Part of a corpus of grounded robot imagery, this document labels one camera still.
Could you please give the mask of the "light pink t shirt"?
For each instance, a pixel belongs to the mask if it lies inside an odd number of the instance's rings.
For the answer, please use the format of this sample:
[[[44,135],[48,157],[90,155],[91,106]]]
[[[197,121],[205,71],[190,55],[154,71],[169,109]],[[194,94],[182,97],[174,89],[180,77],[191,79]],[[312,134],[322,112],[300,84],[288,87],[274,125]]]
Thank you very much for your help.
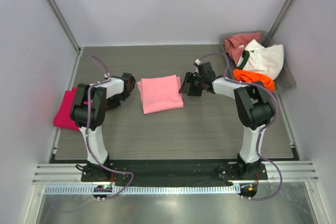
[[[137,82],[144,114],[184,108],[181,78],[172,75],[159,78],[142,78]]]

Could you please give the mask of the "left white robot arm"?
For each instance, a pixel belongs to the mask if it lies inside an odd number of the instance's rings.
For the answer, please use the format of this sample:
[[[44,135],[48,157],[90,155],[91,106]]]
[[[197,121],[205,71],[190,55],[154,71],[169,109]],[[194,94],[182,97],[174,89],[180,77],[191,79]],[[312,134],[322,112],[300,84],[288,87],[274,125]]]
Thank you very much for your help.
[[[86,164],[76,165],[76,169],[82,172],[81,181],[105,182],[111,178],[102,125],[106,111],[118,108],[130,96],[135,84],[134,76],[124,73],[120,77],[106,77],[103,82],[77,85],[70,118],[79,127],[87,150]]]

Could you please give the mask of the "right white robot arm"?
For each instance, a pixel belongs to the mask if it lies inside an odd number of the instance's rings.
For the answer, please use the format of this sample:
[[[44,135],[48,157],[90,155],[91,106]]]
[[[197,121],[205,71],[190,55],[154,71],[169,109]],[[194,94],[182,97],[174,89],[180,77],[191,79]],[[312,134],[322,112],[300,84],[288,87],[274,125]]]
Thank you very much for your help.
[[[195,72],[186,73],[179,93],[200,97],[207,91],[235,100],[244,135],[233,173],[241,179],[250,179],[261,168],[259,147],[266,126],[276,115],[274,96],[260,82],[247,83],[217,76],[210,62],[196,60],[194,66]]]

